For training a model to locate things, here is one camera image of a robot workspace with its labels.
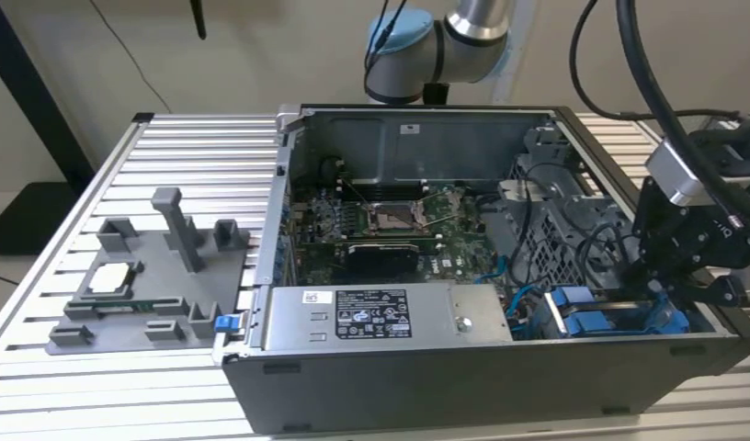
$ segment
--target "open computer tower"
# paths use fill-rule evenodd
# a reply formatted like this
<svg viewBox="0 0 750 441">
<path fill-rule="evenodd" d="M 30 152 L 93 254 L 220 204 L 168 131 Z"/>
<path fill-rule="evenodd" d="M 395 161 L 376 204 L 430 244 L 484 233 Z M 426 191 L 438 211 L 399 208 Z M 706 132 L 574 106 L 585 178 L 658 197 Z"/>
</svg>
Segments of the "open computer tower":
<svg viewBox="0 0 750 441">
<path fill-rule="evenodd" d="M 638 189 L 567 108 L 307 105 L 280 124 L 216 347 L 256 432 L 635 414 L 750 354 L 740 309 L 621 283 Z"/>
</svg>

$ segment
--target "white wall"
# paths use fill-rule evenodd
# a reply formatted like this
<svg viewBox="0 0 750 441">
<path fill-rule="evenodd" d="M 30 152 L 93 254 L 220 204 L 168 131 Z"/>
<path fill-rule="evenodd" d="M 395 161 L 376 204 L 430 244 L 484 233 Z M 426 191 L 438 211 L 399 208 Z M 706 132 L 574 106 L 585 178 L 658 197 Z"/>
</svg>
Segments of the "white wall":
<svg viewBox="0 0 750 441">
<path fill-rule="evenodd" d="M 583 110 L 569 79 L 569 40 L 587 0 L 541 0 L 511 99 Z M 593 11 L 579 76 L 609 110 L 645 110 L 622 56 L 614 0 Z M 750 0 L 639 0 L 638 23 L 658 82 L 675 108 L 750 111 Z"/>
<path fill-rule="evenodd" d="M 33 181 L 64 181 L 32 125 L 0 78 L 0 192 Z"/>
<path fill-rule="evenodd" d="M 164 112 L 88 0 L 1 0 L 70 124 L 104 159 L 132 115 Z M 366 102 L 367 26 L 375 0 L 204 0 L 199 40 L 187 0 L 97 0 L 177 113 L 275 112 L 281 103 Z M 456 0 L 412 0 L 439 17 Z M 450 101 L 489 103 L 491 83 Z"/>
</svg>

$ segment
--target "black stand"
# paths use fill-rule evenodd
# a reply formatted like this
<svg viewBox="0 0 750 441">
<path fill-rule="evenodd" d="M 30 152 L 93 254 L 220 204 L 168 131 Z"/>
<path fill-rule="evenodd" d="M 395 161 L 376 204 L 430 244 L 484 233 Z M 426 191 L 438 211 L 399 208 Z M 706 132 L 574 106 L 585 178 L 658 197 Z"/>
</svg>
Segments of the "black stand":
<svg viewBox="0 0 750 441">
<path fill-rule="evenodd" d="M 65 183 L 32 183 L 0 215 L 0 254 L 38 254 L 95 171 L 0 7 L 0 77 Z"/>
</svg>

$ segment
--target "metal case panel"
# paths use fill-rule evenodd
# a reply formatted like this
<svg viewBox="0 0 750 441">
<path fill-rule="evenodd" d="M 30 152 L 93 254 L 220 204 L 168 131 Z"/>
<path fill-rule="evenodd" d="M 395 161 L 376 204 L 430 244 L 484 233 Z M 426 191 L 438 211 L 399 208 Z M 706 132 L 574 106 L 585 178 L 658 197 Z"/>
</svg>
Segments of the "metal case panel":
<svg viewBox="0 0 750 441">
<path fill-rule="evenodd" d="M 410 338 L 338 337 L 338 293 L 370 290 L 404 290 Z M 328 293 L 328 303 L 304 302 L 306 293 Z M 352 285 L 308 288 L 275 288 L 268 308 L 264 351 L 294 354 L 310 350 L 351 352 L 364 350 L 415 350 L 511 341 L 502 307 L 491 285 L 419 283 L 404 285 Z"/>
<path fill-rule="evenodd" d="M 738 339 L 243 357 L 223 370 L 260 434 L 637 414 Z"/>
</svg>

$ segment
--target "blue clip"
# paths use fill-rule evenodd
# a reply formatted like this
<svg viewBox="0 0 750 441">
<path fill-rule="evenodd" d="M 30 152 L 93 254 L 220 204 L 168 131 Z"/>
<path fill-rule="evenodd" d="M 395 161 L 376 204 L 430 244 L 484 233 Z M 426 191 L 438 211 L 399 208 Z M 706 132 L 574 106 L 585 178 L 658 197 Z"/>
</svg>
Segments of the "blue clip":
<svg viewBox="0 0 750 441">
<path fill-rule="evenodd" d="M 220 315 L 215 320 L 216 333 L 235 333 L 239 331 L 240 319 L 237 315 Z"/>
</svg>

